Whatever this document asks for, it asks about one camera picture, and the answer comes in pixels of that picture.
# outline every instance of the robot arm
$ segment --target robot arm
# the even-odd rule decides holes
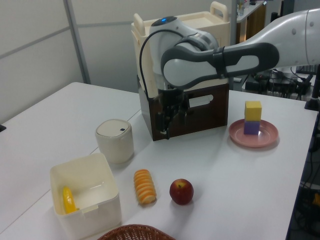
[[[156,128],[168,139],[174,117],[186,116],[189,101],[185,89],[211,79],[320,64],[320,8],[278,18],[249,40],[232,46],[219,47],[212,35],[186,26],[176,17],[154,22],[149,37],[162,105]]]
[[[178,19],[171,23],[184,25]],[[212,44],[213,48],[205,46],[200,49],[199,45],[187,40],[198,40],[199,37],[183,35],[187,36],[184,41],[167,44],[167,50],[163,52],[158,64],[164,82],[177,89],[188,89],[210,79],[320,63],[320,48],[317,45],[320,37],[320,9],[278,18],[249,40],[232,46],[216,47],[216,44]]]

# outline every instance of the purple block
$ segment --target purple block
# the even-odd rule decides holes
[[[260,129],[260,121],[244,121],[244,134],[258,135]]]

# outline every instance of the dark brown box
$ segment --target dark brown box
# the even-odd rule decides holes
[[[138,80],[141,111],[153,141],[165,139],[166,135],[156,130],[156,114],[162,111],[157,98],[147,98]],[[212,95],[213,100],[206,104],[191,107],[187,111],[186,123],[181,124],[177,115],[169,128],[170,137],[213,129],[228,124],[229,84],[205,87],[185,92],[189,99]]]

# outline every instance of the wicker basket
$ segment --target wicker basket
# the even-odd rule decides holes
[[[101,236],[98,240],[175,240],[164,232],[147,225],[120,226]]]

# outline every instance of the red apple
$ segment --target red apple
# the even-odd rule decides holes
[[[170,196],[179,205],[188,204],[194,196],[194,187],[185,179],[177,179],[170,186]]]

